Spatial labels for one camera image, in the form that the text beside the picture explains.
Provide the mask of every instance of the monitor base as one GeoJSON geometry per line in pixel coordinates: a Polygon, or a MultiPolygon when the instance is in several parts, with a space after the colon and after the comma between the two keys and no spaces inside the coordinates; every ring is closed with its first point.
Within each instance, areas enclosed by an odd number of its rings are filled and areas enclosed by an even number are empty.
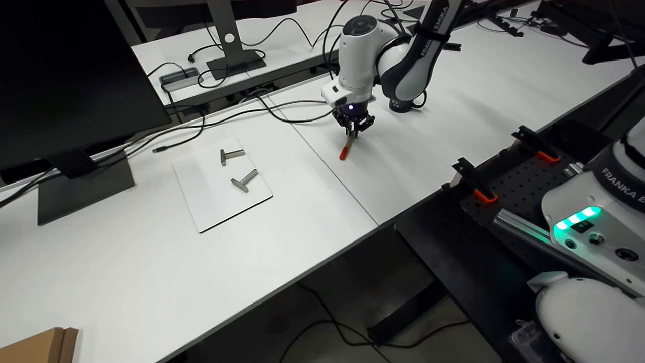
{"type": "Polygon", "coordinates": [[[266,66],[262,57],[258,56],[254,50],[245,50],[242,53],[242,58],[243,61],[236,65],[227,66],[225,57],[208,61],[206,62],[206,65],[215,79],[231,77],[236,74],[266,66]]]}
{"type": "MultiPolygon", "coordinates": [[[[120,152],[102,163],[125,157],[120,152]]],[[[133,187],[134,179],[127,160],[98,168],[80,178],[60,176],[38,186],[38,225],[45,225],[79,209],[88,207],[118,192],[133,187]]]]}

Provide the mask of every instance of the green led light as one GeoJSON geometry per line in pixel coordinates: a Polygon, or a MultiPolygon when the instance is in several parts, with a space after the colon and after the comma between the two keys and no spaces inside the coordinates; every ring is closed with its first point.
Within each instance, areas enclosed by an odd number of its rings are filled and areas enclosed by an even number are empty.
{"type": "Polygon", "coordinates": [[[584,220],[587,220],[588,218],[591,218],[595,216],[596,214],[599,214],[601,211],[600,207],[596,207],[595,205],[592,205],[591,207],[587,207],[580,212],[571,215],[569,218],[562,220],[558,222],[555,226],[563,231],[572,225],[578,224],[584,220]]]}

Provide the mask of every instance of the franka emika robot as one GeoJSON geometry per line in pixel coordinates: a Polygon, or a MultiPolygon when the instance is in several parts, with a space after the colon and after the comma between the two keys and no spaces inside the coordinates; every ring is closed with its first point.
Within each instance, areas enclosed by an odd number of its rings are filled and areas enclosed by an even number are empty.
{"type": "MultiPolygon", "coordinates": [[[[373,124],[368,101],[375,83],[391,105],[410,103],[424,92],[465,2],[426,3],[412,37],[372,16],[357,16],[344,25],[340,71],[322,88],[322,96],[347,135],[356,137],[373,124]]],[[[544,330],[576,362],[645,361],[645,344],[634,344],[634,337],[645,337],[640,305],[645,296],[645,260],[640,259],[645,258],[645,120],[582,173],[547,192],[542,213],[553,248],[635,296],[595,280],[569,279],[566,273],[540,274],[530,286],[538,292],[537,316],[544,330]],[[580,223],[592,224],[594,238],[577,231],[580,223]],[[566,245],[571,241],[575,252],[566,245]],[[608,332],[624,339],[598,344],[608,332]]]]}

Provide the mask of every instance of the monitor stand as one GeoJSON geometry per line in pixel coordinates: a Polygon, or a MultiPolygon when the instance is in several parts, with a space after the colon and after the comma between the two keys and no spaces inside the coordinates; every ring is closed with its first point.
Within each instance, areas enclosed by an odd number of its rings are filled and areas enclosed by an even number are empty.
{"type": "MultiPolygon", "coordinates": [[[[101,165],[125,157],[122,151],[101,165]]],[[[133,187],[127,160],[99,168],[85,152],[75,150],[47,158],[63,176],[38,186],[38,225],[45,225],[133,187]]]]}
{"type": "Polygon", "coordinates": [[[242,49],[230,0],[207,0],[224,57],[206,62],[215,79],[222,79],[266,66],[254,50],[242,49]]]}

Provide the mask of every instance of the floor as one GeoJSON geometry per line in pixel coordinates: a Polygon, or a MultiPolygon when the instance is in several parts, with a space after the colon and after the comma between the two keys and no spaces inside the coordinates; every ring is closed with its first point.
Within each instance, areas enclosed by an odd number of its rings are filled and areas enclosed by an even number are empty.
{"type": "MultiPolygon", "coordinates": [[[[431,281],[431,274],[389,228],[312,272],[301,283],[322,296],[338,321],[367,335],[368,326],[378,323],[431,281]]],[[[181,360],[278,363],[298,332],[325,318],[327,315],[315,297],[293,285],[190,348],[181,360]]],[[[441,325],[462,320],[465,318],[459,308],[446,297],[393,342],[410,344],[441,325]]],[[[349,331],[344,333],[352,342],[361,341],[349,331]]],[[[392,363],[501,361],[470,324],[442,331],[414,349],[383,347],[381,352],[392,363]]],[[[332,324],[321,324],[308,330],[283,362],[384,360],[370,347],[346,346],[332,324]]]]}

